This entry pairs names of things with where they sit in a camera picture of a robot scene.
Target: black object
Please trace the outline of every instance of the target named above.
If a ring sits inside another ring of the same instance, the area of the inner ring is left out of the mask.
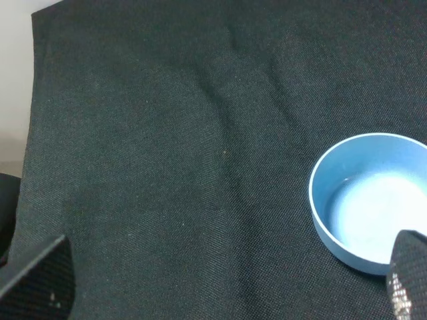
[[[393,248],[387,289],[397,320],[427,319],[427,238],[401,231]]]
[[[63,235],[0,269],[0,319],[68,319],[74,295],[71,248]]]
[[[15,230],[20,184],[20,178],[0,173],[0,267],[6,263]]]
[[[334,143],[427,141],[426,1],[64,0],[33,15],[14,261],[73,243],[72,317],[393,319],[337,261],[308,176]]]

